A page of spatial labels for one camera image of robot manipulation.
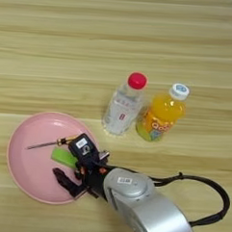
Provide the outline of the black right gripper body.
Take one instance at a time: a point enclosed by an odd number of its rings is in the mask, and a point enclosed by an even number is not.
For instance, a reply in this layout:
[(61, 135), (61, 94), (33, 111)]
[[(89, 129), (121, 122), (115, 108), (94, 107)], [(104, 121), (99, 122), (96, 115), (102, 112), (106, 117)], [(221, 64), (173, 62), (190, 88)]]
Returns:
[(104, 179), (112, 170), (108, 166), (108, 151), (98, 153), (98, 160), (91, 161), (91, 167), (88, 168), (80, 163), (76, 163), (75, 176), (82, 181), (82, 185), (86, 187), (86, 191), (95, 196), (106, 199), (104, 194)]

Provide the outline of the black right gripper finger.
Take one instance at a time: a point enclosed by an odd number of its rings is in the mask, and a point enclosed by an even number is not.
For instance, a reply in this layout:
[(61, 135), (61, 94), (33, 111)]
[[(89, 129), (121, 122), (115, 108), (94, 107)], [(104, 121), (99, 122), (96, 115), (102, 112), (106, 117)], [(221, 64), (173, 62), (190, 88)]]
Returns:
[(73, 181), (71, 181), (65, 174), (64, 172), (59, 169), (59, 168), (53, 168), (52, 169), (53, 174), (55, 175), (58, 183), (60, 186), (65, 188), (66, 191), (72, 196), (72, 197), (77, 197), (81, 193), (83, 193), (86, 190), (86, 186), (80, 185), (78, 186), (75, 184)]

